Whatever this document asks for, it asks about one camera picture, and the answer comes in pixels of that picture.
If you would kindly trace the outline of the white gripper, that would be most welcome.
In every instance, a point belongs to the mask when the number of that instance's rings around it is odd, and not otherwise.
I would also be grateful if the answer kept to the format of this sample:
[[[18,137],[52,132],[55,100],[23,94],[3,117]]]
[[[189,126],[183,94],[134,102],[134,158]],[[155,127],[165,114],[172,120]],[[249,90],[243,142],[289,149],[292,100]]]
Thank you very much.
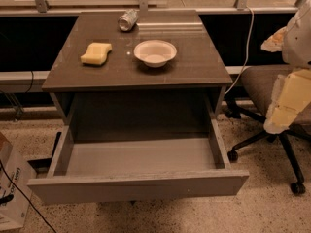
[[[307,0],[282,27],[269,36],[261,49],[282,51],[283,60],[295,67],[311,68],[311,0]],[[278,75],[273,85],[271,104],[266,113],[264,130],[280,134],[311,103],[311,71],[294,69],[287,76]]]

